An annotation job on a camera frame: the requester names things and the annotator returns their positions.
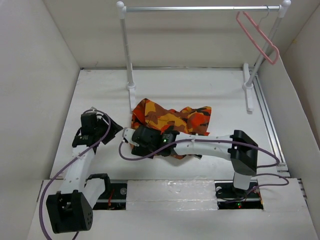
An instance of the garment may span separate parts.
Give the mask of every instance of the garment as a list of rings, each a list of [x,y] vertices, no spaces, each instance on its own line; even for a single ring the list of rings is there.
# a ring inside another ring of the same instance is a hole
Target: garment
[[[131,128],[139,126],[160,130],[162,133],[170,128],[186,134],[199,134],[208,136],[208,125],[210,122],[211,107],[204,106],[193,109],[189,106],[181,111],[164,109],[159,104],[145,98],[135,107],[132,112]]]

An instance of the plastic cover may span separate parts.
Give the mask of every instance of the plastic cover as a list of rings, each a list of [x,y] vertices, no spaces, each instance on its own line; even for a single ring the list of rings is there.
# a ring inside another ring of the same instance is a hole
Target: plastic cover
[[[127,210],[217,210],[214,180],[129,180]]]

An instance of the white rack stand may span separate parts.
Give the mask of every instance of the white rack stand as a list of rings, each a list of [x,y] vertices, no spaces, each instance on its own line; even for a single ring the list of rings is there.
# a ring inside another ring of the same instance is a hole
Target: white rack stand
[[[123,39],[123,47],[125,54],[126,63],[126,74],[127,74],[127,89],[129,90],[130,99],[130,109],[136,107],[136,84],[133,77],[133,66],[129,54],[129,45],[127,37],[127,28],[125,22],[126,13],[146,13],[146,12],[215,12],[215,11],[255,11],[255,12],[278,12],[278,17],[276,18],[273,27],[268,35],[269,40],[272,41],[277,29],[284,18],[289,6],[291,5],[291,0],[283,0],[281,5],[278,6],[184,6],[184,7],[127,7],[122,1],[116,3],[118,9],[118,15],[120,18],[121,32]],[[262,48],[264,53],[267,52],[269,44],[266,42]],[[243,90],[245,91],[246,109],[248,112],[254,110],[253,103],[253,80],[259,70],[260,65],[264,60],[264,56],[261,53],[257,58],[254,69],[252,73],[249,72],[249,65],[247,63],[243,64]]]

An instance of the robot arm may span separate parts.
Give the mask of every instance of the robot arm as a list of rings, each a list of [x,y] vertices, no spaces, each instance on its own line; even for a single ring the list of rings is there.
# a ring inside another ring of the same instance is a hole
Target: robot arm
[[[111,141],[123,128],[110,118],[110,129],[103,144]],[[81,115],[81,128],[72,143],[72,158],[98,142],[109,127],[105,116],[96,112]],[[60,189],[46,200],[52,230],[55,234],[90,230],[93,207],[103,194],[111,194],[110,179],[105,174],[89,175],[89,167],[98,146],[78,157],[67,170]]]
[[[131,153],[138,156],[146,156],[176,141],[191,139],[192,141],[180,142],[165,148],[159,154],[165,157],[171,154],[207,155],[231,161],[234,169],[233,186],[237,189],[247,190],[252,176],[257,173],[257,150],[232,143],[209,142],[229,140],[258,146],[241,130],[234,130],[233,134],[226,136],[202,136],[170,130],[161,134],[156,129],[140,126],[137,130],[125,128],[122,136],[128,143],[134,145]]]

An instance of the white panel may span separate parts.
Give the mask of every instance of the white panel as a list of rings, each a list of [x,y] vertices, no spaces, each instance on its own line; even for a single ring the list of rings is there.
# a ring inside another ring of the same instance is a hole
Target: white panel
[[[128,181],[127,210],[217,210],[213,180]]]
[[[295,212],[308,210],[304,196],[302,195],[298,180],[289,178],[289,185],[277,187],[262,187],[261,197],[263,199],[263,210],[270,212]],[[259,185],[261,184],[279,184],[277,177],[269,177],[262,180],[258,178]]]
[[[4,240],[25,240],[42,180],[0,181],[0,232]]]
[[[53,182],[54,194],[61,180]],[[44,222],[55,240],[70,240],[74,233],[53,234],[46,208]],[[28,240],[43,240],[38,209],[34,212]],[[306,208],[291,212],[265,212],[258,209],[216,211],[96,210],[90,231],[80,232],[77,240],[317,240]]]
[[[116,0],[44,0],[81,67],[125,66]],[[282,0],[124,0],[129,7],[262,6]],[[284,52],[319,4],[292,0],[275,43]],[[266,12],[250,13],[259,22]],[[277,13],[264,19],[268,32]],[[251,66],[258,51],[236,22],[235,12],[130,13],[126,16],[133,66]],[[255,38],[261,44],[262,39]]]
[[[318,146],[320,146],[320,7],[283,57]]]
[[[242,89],[241,70],[184,69],[135,70],[137,103],[144,98],[160,104],[165,109],[180,111],[186,106],[212,107],[208,132],[225,136],[240,129],[254,139],[260,147],[271,150],[266,127],[258,101],[254,95],[253,114],[246,111],[245,92]],[[105,111],[119,125],[129,127],[132,114],[124,70],[82,70],[75,88],[65,122],[51,177],[72,155],[71,143],[80,127],[83,111],[94,106]],[[121,133],[107,145],[101,144],[90,173],[107,173],[112,180],[232,180],[234,169],[230,161],[213,156],[201,160],[187,156],[179,160],[157,156],[140,161],[123,160],[118,153]],[[128,144],[122,147],[125,156],[131,155]],[[272,164],[275,160],[259,153],[258,165]],[[276,173],[276,168],[268,169]]]
[[[314,226],[320,234],[320,151],[282,61],[259,71],[264,96],[291,176],[302,178]]]
[[[79,66],[41,0],[0,1],[0,176],[48,177]]]

